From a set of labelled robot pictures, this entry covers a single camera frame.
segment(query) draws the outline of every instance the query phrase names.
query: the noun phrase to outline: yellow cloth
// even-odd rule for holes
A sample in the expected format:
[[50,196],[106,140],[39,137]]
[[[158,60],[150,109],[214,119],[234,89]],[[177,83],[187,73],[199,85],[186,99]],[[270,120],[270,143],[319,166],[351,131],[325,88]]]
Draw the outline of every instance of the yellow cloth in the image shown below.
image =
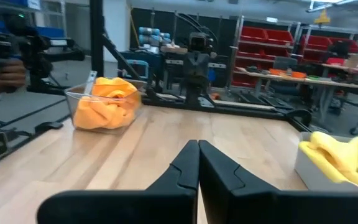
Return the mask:
[[97,78],[92,96],[83,96],[78,102],[74,125],[84,129],[127,126],[139,106],[140,95],[134,85],[121,78]]
[[358,137],[339,142],[328,134],[314,132],[310,142],[303,141],[299,147],[333,182],[358,185]]

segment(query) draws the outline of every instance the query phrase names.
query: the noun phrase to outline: hand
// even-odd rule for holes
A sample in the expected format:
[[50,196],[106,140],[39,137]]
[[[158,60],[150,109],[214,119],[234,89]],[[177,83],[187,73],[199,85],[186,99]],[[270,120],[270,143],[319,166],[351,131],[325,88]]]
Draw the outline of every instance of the hand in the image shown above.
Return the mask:
[[19,59],[10,59],[0,68],[0,86],[22,87],[25,84],[25,67]]

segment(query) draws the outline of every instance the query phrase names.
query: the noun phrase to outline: orange cloth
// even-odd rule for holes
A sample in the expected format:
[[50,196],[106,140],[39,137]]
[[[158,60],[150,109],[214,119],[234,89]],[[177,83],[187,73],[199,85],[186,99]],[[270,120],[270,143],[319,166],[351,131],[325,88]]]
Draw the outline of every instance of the orange cloth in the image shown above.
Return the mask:
[[134,85],[121,78],[97,78],[92,96],[83,96],[78,102],[74,125],[83,129],[127,126],[139,106],[140,95]]

